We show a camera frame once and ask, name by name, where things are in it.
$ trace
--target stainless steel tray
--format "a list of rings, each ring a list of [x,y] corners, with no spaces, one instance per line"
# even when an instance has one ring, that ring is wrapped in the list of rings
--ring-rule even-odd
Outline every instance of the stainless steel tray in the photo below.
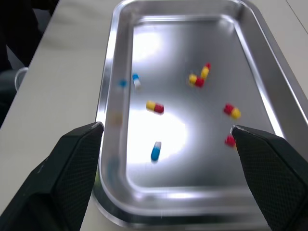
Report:
[[[192,88],[188,75],[206,62],[208,80]],[[140,91],[132,73],[140,76]],[[128,85],[120,87],[121,80]],[[148,100],[163,104],[164,114],[147,111]],[[242,117],[226,116],[225,103]],[[307,112],[307,99],[251,3],[124,1],[113,14],[103,72],[97,120],[105,133],[93,194],[120,225],[267,229],[239,156],[224,140],[236,123],[285,137],[304,154]],[[162,149],[152,163],[156,141]]]

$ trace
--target red capsule half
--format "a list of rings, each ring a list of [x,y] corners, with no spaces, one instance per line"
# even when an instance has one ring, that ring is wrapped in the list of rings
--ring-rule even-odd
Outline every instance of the red capsule half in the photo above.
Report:
[[[164,106],[157,103],[154,107],[154,111],[157,112],[157,113],[163,113],[164,112]]]
[[[204,79],[198,77],[194,84],[198,87],[202,87],[204,85]]]
[[[211,70],[211,64],[210,63],[206,63],[205,66],[208,68],[208,70]]]

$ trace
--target red and yellow capsule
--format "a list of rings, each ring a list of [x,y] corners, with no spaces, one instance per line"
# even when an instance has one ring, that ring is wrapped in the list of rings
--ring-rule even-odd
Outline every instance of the red and yellow capsule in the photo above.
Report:
[[[201,71],[201,78],[206,80],[207,79],[207,75],[208,73],[210,72],[210,69],[211,69],[211,64],[210,63],[207,63],[203,68],[202,68],[202,71]]]
[[[146,103],[146,108],[148,110],[151,110],[151,111],[154,111],[160,114],[164,112],[164,106],[159,103],[155,103],[153,101],[148,101]]]
[[[237,107],[234,107],[232,104],[227,103],[223,109],[226,114],[231,116],[233,119],[238,119],[241,117],[241,112]]]
[[[202,87],[203,84],[204,84],[204,79],[198,78],[198,77],[197,77],[196,75],[194,75],[194,74],[190,74],[190,75],[189,75],[189,82],[190,82],[191,84],[194,84],[194,85],[198,86],[198,87]]]

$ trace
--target dark object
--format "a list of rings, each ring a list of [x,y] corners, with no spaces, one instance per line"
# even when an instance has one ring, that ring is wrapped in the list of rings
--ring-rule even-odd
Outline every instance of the dark object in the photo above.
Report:
[[[0,231],[78,231],[95,180],[103,134],[92,123],[62,136],[0,217]]]
[[[232,131],[247,184],[273,231],[308,230],[308,163],[283,138],[242,126]]]
[[[12,68],[6,45],[28,67],[41,38],[29,0],[0,0],[0,72]]]

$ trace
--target white table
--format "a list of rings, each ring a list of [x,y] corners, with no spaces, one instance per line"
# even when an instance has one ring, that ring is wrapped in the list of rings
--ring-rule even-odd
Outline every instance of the white table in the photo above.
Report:
[[[300,9],[299,0],[289,1]],[[252,2],[308,96],[308,34],[285,0]],[[95,120],[109,26],[118,3],[60,1],[0,130],[0,213],[63,134]],[[123,229],[90,199],[81,230]]]

